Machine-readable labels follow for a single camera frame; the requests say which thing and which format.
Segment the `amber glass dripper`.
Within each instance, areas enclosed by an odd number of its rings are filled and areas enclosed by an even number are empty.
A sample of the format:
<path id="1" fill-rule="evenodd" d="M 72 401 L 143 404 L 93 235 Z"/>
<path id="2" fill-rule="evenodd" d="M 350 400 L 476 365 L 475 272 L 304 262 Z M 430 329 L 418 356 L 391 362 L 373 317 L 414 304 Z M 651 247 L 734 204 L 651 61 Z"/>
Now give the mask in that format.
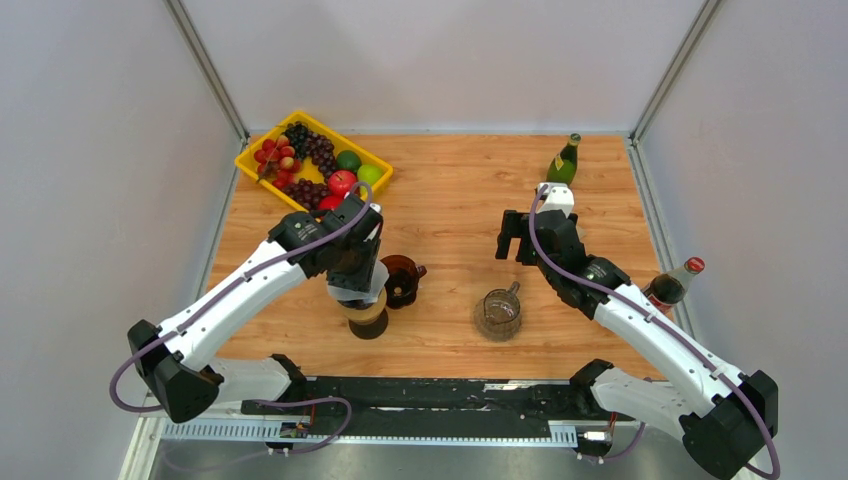
<path id="1" fill-rule="evenodd" d="M 417 299 L 420 280 L 427 268 L 404 255 L 389 255 L 381 259 L 389 273 L 385 283 L 387 307 L 401 309 L 412 305 Z"/>

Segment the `wooden ring dripper holder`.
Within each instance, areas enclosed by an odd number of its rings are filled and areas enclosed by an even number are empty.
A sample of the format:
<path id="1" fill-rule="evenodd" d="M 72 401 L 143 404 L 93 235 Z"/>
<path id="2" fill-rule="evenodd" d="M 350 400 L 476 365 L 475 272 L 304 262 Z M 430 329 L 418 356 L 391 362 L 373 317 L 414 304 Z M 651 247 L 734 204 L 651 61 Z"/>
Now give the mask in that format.
<path id="1" fill-rule="evenodd" d="M 369 325 L 374 323 L 383 313 L 386 307 L 386 295 L 382 292 L 373 303 L 362 301 L 350 301 L 340 305 L 343 316 L 357 325 Z"/>

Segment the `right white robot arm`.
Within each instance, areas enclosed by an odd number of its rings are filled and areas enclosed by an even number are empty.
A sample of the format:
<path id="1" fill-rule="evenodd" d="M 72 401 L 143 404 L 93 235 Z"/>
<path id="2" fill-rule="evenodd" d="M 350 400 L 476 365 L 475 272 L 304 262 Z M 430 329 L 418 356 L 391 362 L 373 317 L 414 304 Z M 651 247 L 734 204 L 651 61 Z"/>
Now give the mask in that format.
<path id="1" fill-rule="evenodd" d="M 517 240 L 518 263 L 538 268 L 564 304 L 624 339 L 666 382 L 641 380 L 594 360 L 572 378 L 575 411 L 589 418 L 603 410 L 622 413 L 659 429 L 717 479 L 732 479 L 742 469 L 779 478 L 776 381 L 761 370 L 747 374 L 698 344 L 615 264 L 586 253 L 576 220 L 559 210 L 507 210 L 495 256 L 505 259 Z"/>

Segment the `white paper coffee filter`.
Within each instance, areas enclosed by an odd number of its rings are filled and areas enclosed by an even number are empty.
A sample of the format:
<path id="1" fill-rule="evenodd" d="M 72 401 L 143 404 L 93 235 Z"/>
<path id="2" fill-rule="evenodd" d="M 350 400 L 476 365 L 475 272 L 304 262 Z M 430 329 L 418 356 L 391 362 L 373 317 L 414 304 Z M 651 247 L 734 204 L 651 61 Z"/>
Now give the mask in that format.
<path id="1" fill-rule="evenodd" d="M 356 306 L 370 306 L 378 301 L 381 292 L 384 289 L 385 283 L 389 278 L 387 267 L 380 261 L 374 262 L 374 268 L 370 274 L 370 279 L 367 288 L 364 292 L 346 289 L 339 286 L 327 285 L 327 292 L 331 298 L 353 308 Z"/>

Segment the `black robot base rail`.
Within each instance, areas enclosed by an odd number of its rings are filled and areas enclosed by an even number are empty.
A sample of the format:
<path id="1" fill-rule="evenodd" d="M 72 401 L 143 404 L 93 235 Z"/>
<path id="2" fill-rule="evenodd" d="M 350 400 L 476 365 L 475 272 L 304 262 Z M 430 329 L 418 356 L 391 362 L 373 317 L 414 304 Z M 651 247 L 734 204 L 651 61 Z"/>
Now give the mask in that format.
<path id="1" fill-rule="evenodd" d="M 300 417 L 313 435 L 410 441 L 561 441 L 583 456 L 612 448 L 616 415 L 591 399 L 587 386 L 554 380 L 305 376 L 275 355 L 290 375 L 281 397 L 245 400 L 245 415 Z"/>

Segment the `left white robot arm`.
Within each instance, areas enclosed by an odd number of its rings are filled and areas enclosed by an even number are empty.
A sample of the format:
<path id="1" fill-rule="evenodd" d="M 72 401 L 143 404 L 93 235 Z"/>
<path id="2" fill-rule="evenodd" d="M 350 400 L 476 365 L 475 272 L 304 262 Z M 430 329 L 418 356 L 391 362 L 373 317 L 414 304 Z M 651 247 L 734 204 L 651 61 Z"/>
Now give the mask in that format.
<path id="1" fill-rule="evenodd" d="M 217 353 L 269 303 L 314 277 L 325 276 L 328 294 L 344 307 L 378 303 L 388 278 L 377 259 L 382 225 L 380 205 L 356 195 L 320 218 L 288 214 L 194 304 L 158 325 L 137 322 L 127 334 L 133 364 L 170 420 L 184 423 L 213 405 L 245 400 L 297 412 L 306 388 L 281 356 L 242 361 Z"/>

